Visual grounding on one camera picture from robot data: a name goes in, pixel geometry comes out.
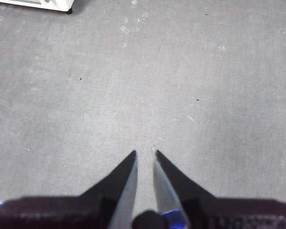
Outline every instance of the white object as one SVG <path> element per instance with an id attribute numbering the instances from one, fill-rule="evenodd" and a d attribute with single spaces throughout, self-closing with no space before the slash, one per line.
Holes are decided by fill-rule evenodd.
<path id="1" fill-rule="evenodd" d="M 74 0 L 0 0 L 0 2 L 68 12 L 71 11 Z"/>

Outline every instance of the floor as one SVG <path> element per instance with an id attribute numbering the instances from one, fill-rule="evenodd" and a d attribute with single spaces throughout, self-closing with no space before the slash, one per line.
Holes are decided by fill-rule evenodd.
<path id="1" fill-rule="evenodd" d="M 0 4 L 0 201 L 78 195 L 133 149 L 214 195 L 286 201 L 286 0 Z"/>

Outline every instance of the small speck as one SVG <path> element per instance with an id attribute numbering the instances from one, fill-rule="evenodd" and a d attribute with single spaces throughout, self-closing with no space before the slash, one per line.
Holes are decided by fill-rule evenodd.
<path id="1" fill-rule="evenodd" d="M 124 34 L 130 33 L 129 29 L 127 29 L 125 26 L 120 27 L 119 30 L 121 33 L 124 33 Z"/>
<path id="2" fill-rule="evenodd" d="M 145 12 L 145 13 L 142 14 L 142 17 L 143 17 L 143 18 L 148 18 L 148 16 L 149 16 L 149 13 L 148 13 L 148 12 Z"/>
<path id="3" fill-rule="evenodd" d="M 122 48 L 126 48 L 127 47 L 127 43 L 126 42 L 123 42 L 122 43 Z"/>
<path id="4" fill-rule="evenodd" d="M 132 31 L 133 32 L 138 32 L 140 29 L 138 28 L 138 27 L 134 27 L 133 29 L 132 29 Z"/>
<path id="5" fill-rule="evenodd" d="M 0 21 L 3 21 L 4 20 L 4 17 L 3 16 L 0 16 Z"/>

